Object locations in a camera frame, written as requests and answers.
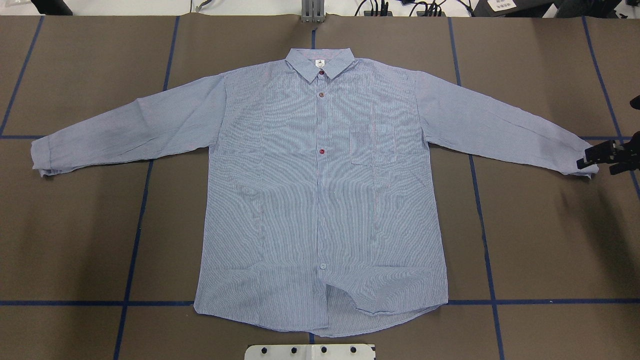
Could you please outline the blue striped button shirt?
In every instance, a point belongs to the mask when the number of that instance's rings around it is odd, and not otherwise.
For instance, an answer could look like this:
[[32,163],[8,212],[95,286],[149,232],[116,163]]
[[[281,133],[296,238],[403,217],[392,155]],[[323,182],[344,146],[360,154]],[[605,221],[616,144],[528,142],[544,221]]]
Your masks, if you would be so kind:
[[292,48],[34,140],[33,169],[208,149],[195,312],[281,332],[353,337],[449,301],[431,144],[592,177],[589,143],[425,71]]

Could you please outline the white metal mounting plate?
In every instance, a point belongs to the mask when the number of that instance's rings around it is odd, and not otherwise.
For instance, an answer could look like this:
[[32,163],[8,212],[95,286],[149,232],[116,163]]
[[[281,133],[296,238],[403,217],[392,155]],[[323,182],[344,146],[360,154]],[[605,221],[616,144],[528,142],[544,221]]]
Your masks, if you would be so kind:
[[272,344],[247,347],[245,360],[376,360],[374,344]]

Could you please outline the grey aluminium frame post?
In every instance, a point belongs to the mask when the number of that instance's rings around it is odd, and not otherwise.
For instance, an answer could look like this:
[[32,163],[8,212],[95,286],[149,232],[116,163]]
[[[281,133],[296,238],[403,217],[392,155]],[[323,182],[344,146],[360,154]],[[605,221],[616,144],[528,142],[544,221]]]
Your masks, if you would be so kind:
[[301,22],[323,23],[326,19],[325,0],[302,0]]

